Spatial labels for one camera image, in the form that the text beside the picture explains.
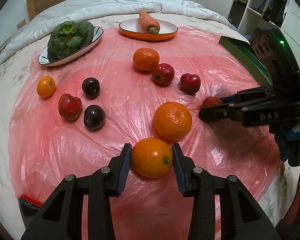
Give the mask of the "right hand white blue glove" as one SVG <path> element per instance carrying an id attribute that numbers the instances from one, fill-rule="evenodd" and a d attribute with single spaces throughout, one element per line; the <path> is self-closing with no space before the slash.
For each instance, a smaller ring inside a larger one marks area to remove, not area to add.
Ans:
<path id="1" fill-rule="evenodd" d="M 300 166 L 300 123 L 287 132 L 275 133 L 274 139 L 281 161 L 288 161 L 292 167 Z"/>

